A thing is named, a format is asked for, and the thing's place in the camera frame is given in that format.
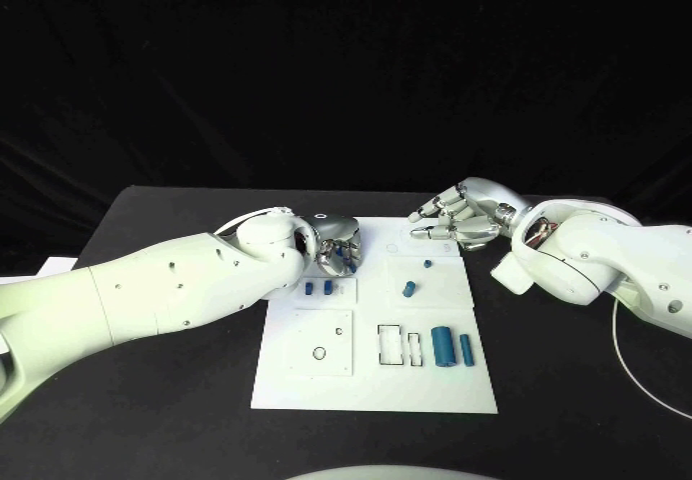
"white board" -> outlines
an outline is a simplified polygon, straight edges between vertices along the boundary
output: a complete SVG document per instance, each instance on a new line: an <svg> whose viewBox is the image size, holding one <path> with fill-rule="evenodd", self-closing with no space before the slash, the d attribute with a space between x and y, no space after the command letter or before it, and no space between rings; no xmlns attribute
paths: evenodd
<svg viewBox="0 0 692 480"><path fill-rule="evenodd" d="M364 265L354 277L333 279L335 293L341 283L343 293L339 289L339 295L318 295L306 299L303 282L292 295L270 301L253 408L498 413L457 245L446 241L410 239L413 225L404 218L365 217L358 220ZM434 223L429 220L416 227ZM426 259L433 261L429 269L423 266ZM420 289L411 298L405 298L401 292L413 275L420 275ZM329 277L316 266L310 267L306 278L322 282L313 283L313 294L322 292L323 280ZM335 311L351 312L351 375L329 374L329 369L328 373L322 370L315 373L312 368L320 362L309 357L315 342L302 344L302 358L307 364L300 368L306 374L296 375L286 362L287 354L296 348L292 346L296 331L300 325L306 325L306 318L313 325L322 318L326 333L316 335L328 338L338 318ZM292 319L299 319L300 323L292 322ZM403 366L380 364L380 325L401 325ZM434 361L430 330L437 326L450 327L453 332L457 366L449 368L437 367ZM423 367L411 366L410 333L420 334ZM466 367L463 363L459 335L465 333L472 340L473 367ZM328 348L322 361L329 354Z"/></svg>

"blue object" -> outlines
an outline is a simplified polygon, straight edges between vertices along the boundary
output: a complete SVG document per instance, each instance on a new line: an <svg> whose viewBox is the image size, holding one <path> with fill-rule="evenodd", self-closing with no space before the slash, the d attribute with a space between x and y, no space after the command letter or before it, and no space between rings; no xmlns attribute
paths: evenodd
<svg viewBox="0 0 692 480"><path fill-rule="evenodd" d="M469 341L469 335L465 333L459 336L462 340L462 353L465 355L465 365L473 367L476 364L473 362L473 352L472 352L472 342Z"/></svg>
<svg viewBox="0 0 692 480"><path fill-rule="evenodd" d="M430 333L436 350L436 365L439 367L453 367L457 364L457 357L454 356L450 327L436 327Z"/></svg>
<svg viewBox="0 0 692 480"><path fill-rule="evenodd" d="M414 282L407 282L407 288L404 288L404 296L408 298L414 294L416 290L416 283Z"/></svg>

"black background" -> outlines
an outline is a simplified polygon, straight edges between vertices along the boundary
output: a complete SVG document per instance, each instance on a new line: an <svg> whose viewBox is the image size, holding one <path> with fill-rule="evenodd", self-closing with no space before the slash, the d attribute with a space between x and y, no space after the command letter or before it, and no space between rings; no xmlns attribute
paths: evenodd
<svg viewBox="0 0 692 480"><path fill-rule="evenodd" d="M133 187L78 267L214 230L266 202L306 214L394 216L429 198ZM689 478L692 422L646 397L623 372L613 298L580 307L537 287L512 294L489 273L508 248L501 238L463 254L499 415L251 410L267 312L258 302L65 368L0 426L3 479L276 480L364 464L443 467L503 480ZM625 308L619 336L645 386L692 411L689 339Z"/></svg>
<svg viewBox="0 0 692 480"><path fill-rule="evenodd" d="M473 175L692 222L687 18L651 2L2 0L5 257L77 254L133 184L434 192Z"/></svg>

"robotic hand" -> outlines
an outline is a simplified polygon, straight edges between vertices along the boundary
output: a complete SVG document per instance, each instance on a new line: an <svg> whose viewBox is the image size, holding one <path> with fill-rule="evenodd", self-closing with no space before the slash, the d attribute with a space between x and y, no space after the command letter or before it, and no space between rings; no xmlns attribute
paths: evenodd
<svg viewBox="0 0 692 480"><path fill-rule="evenodd" d="M227 233L237 225L234 232ZM361 264L358 221L260 210L215 234L0 287L0 421L72 362L136 338L198 327L296 288L312 262L332 276Z"/></svg>
<svg viewBox="0 0 692 480"><path fill-rule="evenodd" d="M491 180L467 178L410 215L439 215L421 239L454 239L467 251L499 235L512 252L491 272L522 294L537 283L555 297L589 305L609 292L639 318L692 338L692 228L643 227L619 208L581 200L531 205Z"/></svg>

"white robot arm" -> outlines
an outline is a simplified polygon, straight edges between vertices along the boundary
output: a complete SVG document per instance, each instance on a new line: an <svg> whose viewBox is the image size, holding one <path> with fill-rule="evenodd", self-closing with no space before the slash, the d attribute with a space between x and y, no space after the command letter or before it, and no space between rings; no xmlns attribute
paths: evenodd
<svg viewBox="0 0 692 480"><path fill-rule="evenodd" d="M440 225L414 229L414 238L453 238L466 250L499 235L512 239L512 252L492 271L512 292L537 283L578 305L609 292L639 318L692 338L691 227L643 227L627 212L596 202L561 199L532 206L482 178L446 190L410 220L436 214Z"/></svg>
<svg viewBox="0 0 692 480"><path fill-rule="evenodd" d="M358 221L302 218L274 208L240 217L215 234L178 238L94 267L2 286L0 421L72 362L287 294L313 261L329 275L355 272Z"/></svg>

